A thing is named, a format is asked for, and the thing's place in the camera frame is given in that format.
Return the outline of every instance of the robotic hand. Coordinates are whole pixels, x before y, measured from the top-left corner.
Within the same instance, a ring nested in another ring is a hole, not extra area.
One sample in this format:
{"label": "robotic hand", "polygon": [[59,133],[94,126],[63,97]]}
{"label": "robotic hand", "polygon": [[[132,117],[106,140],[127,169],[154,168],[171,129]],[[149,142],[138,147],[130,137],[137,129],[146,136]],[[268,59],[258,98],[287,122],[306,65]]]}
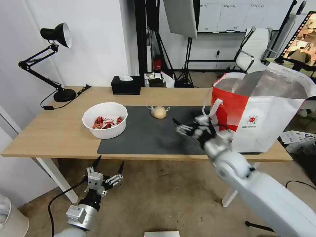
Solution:
{"label": "robotic hand", "polygon": [[65,229],[55,235],[55,237],[85,237],[86,232],[91,231],[93,227],[94,218],[100,210],[101,199],[105,197],[107,190],[123,180],[124,162],[122,162],[118,173],[109,177],[94,171],[100,159],[101,156],[98,157],[91,167],[87,167],[88,186],[85,190],[87,195],[79,201],[78,206],[70,205],[66,212],[67,223],[74,228]]}
{"label": "robotic hand", "polygon": [[200,142],[218,176],[236,189],[247,206],[279,236],[316,235],[314,211],[271,176],[257,171],[243,155],[232,152],[229,131],[216,132],[205,115],[196,117],[189,126],[173,121],[177,132]]}

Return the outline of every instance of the monitor screen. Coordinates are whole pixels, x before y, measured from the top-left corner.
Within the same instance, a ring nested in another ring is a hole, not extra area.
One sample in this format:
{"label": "monitor screen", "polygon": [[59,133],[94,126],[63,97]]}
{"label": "monitor screen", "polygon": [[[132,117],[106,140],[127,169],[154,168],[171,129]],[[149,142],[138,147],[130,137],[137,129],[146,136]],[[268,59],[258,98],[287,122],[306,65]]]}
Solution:
{"label": "monitor screen", "polygon": [[316,12],[308,13],[281,57],[305,69],[316,66]]}

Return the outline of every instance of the gray mat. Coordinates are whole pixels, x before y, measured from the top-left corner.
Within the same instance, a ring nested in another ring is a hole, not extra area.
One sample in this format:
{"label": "gray mat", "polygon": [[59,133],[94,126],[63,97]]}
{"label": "gray mat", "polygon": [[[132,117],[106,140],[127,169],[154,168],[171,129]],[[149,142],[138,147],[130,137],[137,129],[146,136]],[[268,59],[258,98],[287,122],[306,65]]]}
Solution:
{"label": "gray mat", "polygon": [[112,139],[102,139],[98,154],[205,154],[194,138],[178,134],[172,121],[175,118],[180,123],[191,124],[195,116],[202,114],[202,107],[170,106],[164,119],[151,116],[146,106],[126,108],[124,132]]}

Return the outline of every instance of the floor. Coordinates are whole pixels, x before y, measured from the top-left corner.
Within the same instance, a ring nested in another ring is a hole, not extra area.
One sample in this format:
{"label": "floor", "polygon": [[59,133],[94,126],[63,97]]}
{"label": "floor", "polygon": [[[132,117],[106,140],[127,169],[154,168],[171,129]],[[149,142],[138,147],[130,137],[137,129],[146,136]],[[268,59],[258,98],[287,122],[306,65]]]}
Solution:
{"label": "floor", "polygon": [[[210,87],[215,74],[192,73],[199,87]],[[304,127],[309,118],[294,118],[288,129],[316,132],[316,123]],[[70,185],[79,182],[92,160],[60,159],[60,170]],[[114,175],[120,161],[101,160],[97,171]],[[288,180],[312,184],[294,162],[262,163],[259,170],[268,173],[285,185]],[[95,220],[89,237],[141,237],[145,231],[180,231],[181,237],[250,237],[275,236],[275,234],[248,228],[244,221],[264,224],[242,202],[236,199],[223,208],[221,199],[228,186],[221,181],[208,161],[126,161],[124,180],[110,190]],[[75,189],[79,198],[84,196],[85,186]],[[315,190],[298,183],[289,184],[289,190],[316,211]],[[60,193],[58,188],[22,206],[21,211],[30,219],[27,237],[50,236],[51,225],[47,213],[49,201]],[[68,228],[66,210],[70,202],[60,197],[52,205],[55,233]]]}

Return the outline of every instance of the red and white bag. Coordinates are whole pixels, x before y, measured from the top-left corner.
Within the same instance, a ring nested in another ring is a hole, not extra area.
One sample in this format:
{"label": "red and white bag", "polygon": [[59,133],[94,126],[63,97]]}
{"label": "red and white bag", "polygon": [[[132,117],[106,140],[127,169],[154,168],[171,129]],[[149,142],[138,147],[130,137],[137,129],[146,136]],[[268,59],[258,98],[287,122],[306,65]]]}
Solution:
{"label": "red and white bag", "polygon": [[217,129],[233,133],[233,151],[267,152],[304,100],[315,95],[309,77],[270,63],[265,71],[227,73],[217,80],[208,116],[213,125],[224,125]]}

